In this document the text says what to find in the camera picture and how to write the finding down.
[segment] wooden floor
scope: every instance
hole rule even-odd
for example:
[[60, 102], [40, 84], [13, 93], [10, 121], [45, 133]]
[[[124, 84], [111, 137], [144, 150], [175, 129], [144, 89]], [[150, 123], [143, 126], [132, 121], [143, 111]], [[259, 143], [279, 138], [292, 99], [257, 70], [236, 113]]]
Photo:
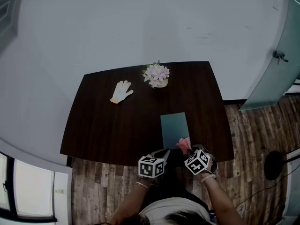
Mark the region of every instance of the wooden floor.
[[[275, 107], [239, 112], [239, 105], [226, 105], [235, 159], [218, 163], [217, 179], [237, 206], [257, 191], [273, 186], [263, 163], [267, 154], [283, 154], [300, 147], [300, 96], [290, 95]], [[211, 206], [200, 182], [187, 176], [187, 190]], [[137, 167], [105, 165], [73, 159], [72, 218], [74, 225], [92, 225], [110, 218], [137, 180]], [[247, 224], [276, 224], [285, 206], [287, 179], [254, 195], [237, 207]]]

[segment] wrist bracelet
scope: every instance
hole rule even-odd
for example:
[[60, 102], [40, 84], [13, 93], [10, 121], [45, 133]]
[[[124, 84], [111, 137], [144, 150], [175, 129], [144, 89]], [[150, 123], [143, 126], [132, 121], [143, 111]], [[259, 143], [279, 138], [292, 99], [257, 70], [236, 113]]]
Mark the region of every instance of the wrist bracelet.
[[216, 176], [214, 174], [208, 175], [205, 178], [202, 178], [201, 182], [204, 182], [205, 180], [207, 180], [208, 178], [216, 178]]
[[143, 187], [147, 188], [147, 190], [149, 190], [149, 188], [148, 188], [146, 185], [143, 185], [143, 184], [140, 183], [140, 182], [135, 182], [135, 184], [140, 184], [140, 185], [142, 185]]

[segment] glass door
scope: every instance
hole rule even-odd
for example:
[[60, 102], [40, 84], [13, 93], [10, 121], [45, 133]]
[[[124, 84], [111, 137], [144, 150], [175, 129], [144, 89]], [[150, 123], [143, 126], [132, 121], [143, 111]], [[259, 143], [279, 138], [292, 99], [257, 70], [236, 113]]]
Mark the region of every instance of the glass door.
[[300, 72], [300, 0], [289, 0], [283, 33], [273, 58], [241, 110], [275, 105]]

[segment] door handle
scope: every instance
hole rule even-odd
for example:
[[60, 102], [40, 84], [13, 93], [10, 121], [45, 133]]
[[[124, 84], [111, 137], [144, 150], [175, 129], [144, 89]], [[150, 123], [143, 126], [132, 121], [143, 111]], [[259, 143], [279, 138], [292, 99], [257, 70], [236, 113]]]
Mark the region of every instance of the door handle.
[[288, 59], [285, 59], [285, 53], [284, 52], [278, 52], [278, 51], [274, 51], [272, 54], [273, 58], [278, 59], [278, 63], [280, 62], [280, 60], [283, 60], [284, 62], [288, 62]]

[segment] pink paper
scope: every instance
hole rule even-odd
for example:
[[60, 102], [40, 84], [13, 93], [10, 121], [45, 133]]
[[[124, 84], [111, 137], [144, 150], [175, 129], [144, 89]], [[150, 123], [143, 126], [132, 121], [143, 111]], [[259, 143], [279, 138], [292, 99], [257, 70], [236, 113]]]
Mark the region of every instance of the pink paper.
[[180, 149], [183, 152], [183, 155], [188, 154], [188, 150], [192, 149], [189, 137], [179, 139], [179, 142], [176, 145], [180, 147]]

